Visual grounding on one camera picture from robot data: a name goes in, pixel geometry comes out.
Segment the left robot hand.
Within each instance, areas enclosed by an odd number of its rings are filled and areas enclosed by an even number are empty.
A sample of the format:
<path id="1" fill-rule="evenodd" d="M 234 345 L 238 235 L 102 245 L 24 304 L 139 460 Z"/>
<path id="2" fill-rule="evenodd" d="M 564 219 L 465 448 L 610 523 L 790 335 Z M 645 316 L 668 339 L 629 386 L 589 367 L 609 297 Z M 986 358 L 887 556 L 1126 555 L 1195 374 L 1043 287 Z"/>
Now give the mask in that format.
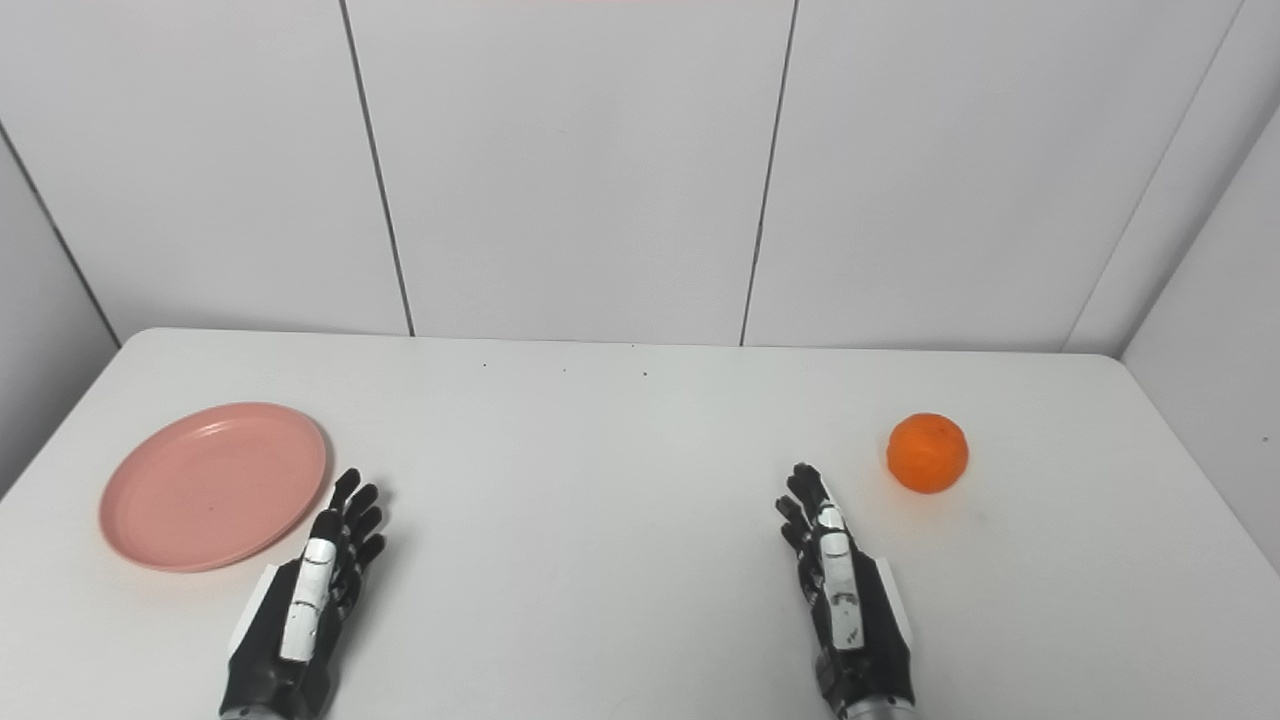
<path id="1" fill-rule="evenodd" d="M 342 473 L 300 556 L 260 578 L 227 664 L 220 719 L 320 719 L 332 667 L 369 568 L 383 553 L 380 489 Z"/>

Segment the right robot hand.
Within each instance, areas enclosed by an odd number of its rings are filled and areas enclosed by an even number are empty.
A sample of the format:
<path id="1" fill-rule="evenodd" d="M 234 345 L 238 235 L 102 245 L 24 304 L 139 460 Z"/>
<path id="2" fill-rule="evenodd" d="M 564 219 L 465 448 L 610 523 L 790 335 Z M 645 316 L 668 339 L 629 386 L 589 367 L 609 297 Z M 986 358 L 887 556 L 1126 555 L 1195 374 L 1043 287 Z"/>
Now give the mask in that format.
<path id="1" fill-rule="evenodd" d="M 820 473 L 799 462 L 774 502 L 817 639 L 819 694 L 837 719 L 915 719 L 908 623 L 886 562 L 858 546 Z"/>

